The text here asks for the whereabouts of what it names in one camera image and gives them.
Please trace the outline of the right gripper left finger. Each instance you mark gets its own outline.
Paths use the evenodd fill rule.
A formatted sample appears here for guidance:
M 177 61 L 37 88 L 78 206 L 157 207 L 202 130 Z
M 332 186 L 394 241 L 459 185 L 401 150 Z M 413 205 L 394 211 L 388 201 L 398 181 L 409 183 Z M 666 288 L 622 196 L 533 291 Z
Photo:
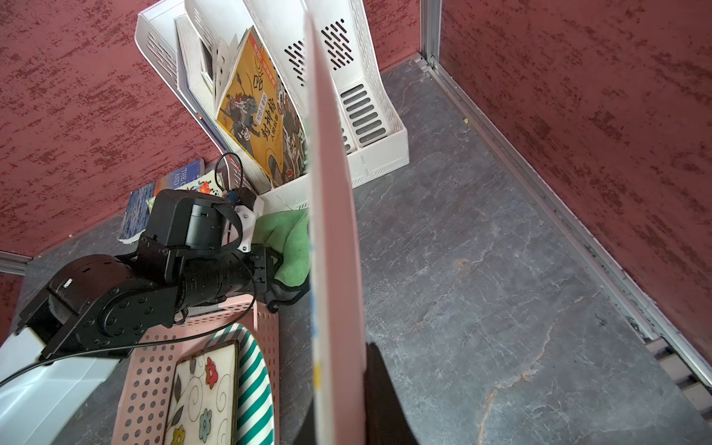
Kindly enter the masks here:
M 294 439 L 294 445 L 315 445 L 315 431 L 313 415 L 309 413 L 304 419 L 297 437 Z

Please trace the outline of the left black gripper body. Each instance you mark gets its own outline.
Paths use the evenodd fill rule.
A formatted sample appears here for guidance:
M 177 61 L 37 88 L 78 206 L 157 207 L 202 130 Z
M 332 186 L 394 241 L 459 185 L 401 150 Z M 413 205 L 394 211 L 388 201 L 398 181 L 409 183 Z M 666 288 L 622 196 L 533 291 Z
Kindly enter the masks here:
M 274 299 L 274 276 L 283 262 L 281 253 L 263 245 L 254 245 L 245 257 L 250 272 L 248 290 L 257 301 L 269 303 Z

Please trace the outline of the green microfibre cloth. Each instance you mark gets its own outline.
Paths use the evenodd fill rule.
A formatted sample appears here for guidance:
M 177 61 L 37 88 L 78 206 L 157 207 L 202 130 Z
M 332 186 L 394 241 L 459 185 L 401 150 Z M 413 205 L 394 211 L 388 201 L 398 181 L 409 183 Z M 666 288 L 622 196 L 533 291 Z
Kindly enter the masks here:
M 272 257 L 277 258 L 266 292 L 270 313 L 296 304 L 311 290 L 309 222 L 307 210 L 271 213 L 256 222 L 252 244 L 272 250 Z

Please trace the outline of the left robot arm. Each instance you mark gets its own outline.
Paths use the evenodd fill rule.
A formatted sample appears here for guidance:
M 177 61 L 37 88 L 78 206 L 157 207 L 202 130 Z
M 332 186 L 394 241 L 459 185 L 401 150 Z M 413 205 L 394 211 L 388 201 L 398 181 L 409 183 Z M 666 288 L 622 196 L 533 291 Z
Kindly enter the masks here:
M 164 190 L 135 251 L 61 268 L 2 347 L 1 441 L 53 441 L 118 361 L 182 343 L 192 309 L 267 293 L 284 259 L 245 236 L 254 201 Z

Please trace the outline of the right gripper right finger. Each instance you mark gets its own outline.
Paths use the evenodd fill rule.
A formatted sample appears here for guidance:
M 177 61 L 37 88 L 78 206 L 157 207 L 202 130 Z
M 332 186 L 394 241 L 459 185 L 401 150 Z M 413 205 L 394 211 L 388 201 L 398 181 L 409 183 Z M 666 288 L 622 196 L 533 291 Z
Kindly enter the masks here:
M 402 405 L 375 343 L 366 344 L 365 414 L 368 445 L 413 444 L 413 435 Z

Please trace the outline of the colourful round patterned plate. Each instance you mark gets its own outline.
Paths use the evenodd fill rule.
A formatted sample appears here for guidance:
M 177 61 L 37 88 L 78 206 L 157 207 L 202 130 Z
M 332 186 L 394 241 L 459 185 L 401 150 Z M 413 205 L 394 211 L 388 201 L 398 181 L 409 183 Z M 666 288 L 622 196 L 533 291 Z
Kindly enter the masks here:
M 352 180 L 339 101 L 311 13 L 305 34 L 315 436 L 319 444 L 364 444 L 365 316 Z

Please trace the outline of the square floral plate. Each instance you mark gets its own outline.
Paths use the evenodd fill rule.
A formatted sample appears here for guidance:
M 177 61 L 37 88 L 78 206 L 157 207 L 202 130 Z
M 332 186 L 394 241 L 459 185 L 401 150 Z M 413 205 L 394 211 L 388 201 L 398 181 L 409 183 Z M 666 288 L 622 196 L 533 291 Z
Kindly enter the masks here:
M 175 367 L 165 444 L 231 444 L 237 408 L 235 341 L 187 355 Z

